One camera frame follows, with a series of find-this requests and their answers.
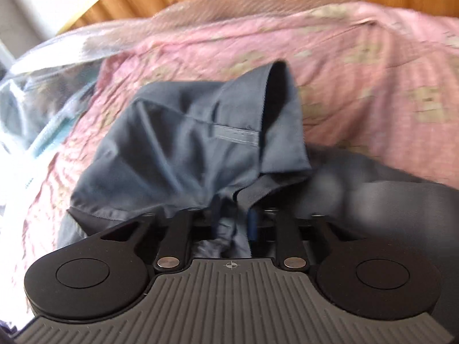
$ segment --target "black fabric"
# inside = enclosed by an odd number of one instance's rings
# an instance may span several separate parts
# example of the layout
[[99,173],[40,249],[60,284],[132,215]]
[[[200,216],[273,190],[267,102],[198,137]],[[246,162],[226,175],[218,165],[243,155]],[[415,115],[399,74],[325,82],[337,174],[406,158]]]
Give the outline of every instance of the black fabric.
[[232,200],[261,174],[310,167],[301,125],[283,62],[226,83],[149,84],[100,143],[70,212],[95,233],[146,212],[171,217],[215,196]]
[[263,175],[256,182],[237,193],[237,205],[244,213],[247,213],[256,203],[269,195],[285,187],[304,182],[308,178],[309,175],[306,172]]

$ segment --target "black circular pad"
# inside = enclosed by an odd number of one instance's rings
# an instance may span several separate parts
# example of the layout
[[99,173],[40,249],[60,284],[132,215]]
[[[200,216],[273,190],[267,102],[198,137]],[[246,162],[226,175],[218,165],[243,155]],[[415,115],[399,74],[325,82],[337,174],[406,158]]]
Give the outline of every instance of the black circular pad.
[[35,312],[60,320],[93,320],[142,295],[148,271],[129,242],[90,237],[38,259],[24,287]]
[[339,243],[317,272],[317,284],[333,304],[378,320],[430,311],[440,283],[439,271],[424,256],[382,240]]
[[101,284],[110,273],[108,265],[96,259],[75,259],[57,270],[56,277],[64,286],[89,288]]
[[357,277],[367,286],[381,290],[392,290],[409,280],[409,272],[402,264],[386,259],[373,259],[360,263]]

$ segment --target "ribbed gray panel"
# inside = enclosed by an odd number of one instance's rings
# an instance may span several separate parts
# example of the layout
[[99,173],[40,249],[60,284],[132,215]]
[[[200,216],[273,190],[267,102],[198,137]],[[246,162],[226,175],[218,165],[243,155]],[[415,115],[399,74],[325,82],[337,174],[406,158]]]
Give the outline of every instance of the ribbed gray panel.
[[382,322],[327,302],[302,273],[269,259],[194,260],[161,275],[131,310],[88,325],[38,318],[20,344],[446,344],[452,336],[428,314]]

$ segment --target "floral pink fabric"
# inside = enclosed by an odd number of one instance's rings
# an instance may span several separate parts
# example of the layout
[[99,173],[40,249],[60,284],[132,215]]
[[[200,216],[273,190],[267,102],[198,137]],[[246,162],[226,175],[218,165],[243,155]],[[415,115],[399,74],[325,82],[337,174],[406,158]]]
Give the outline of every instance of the floral pink fabric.
[[459,188],[458,55],[459,20],[359,2],[158,34],[107,59],[90,109],[24,221],[15,304],[27,310],[25,271],[55,249],[78,177],[144,84],[226,81],[281,58],[298,85],[306,142],[340,145]]

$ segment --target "crosshair logo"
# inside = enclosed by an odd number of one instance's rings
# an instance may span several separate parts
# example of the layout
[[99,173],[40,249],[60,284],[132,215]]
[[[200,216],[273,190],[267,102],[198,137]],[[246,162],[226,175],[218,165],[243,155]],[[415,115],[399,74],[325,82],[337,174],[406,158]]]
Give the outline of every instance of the crosshair logo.
[[228,269],[235,269],[239,266],[239,264],[236,264],[234,261],[230,261],[228,263],[225,264],[225,266],[228,268]]

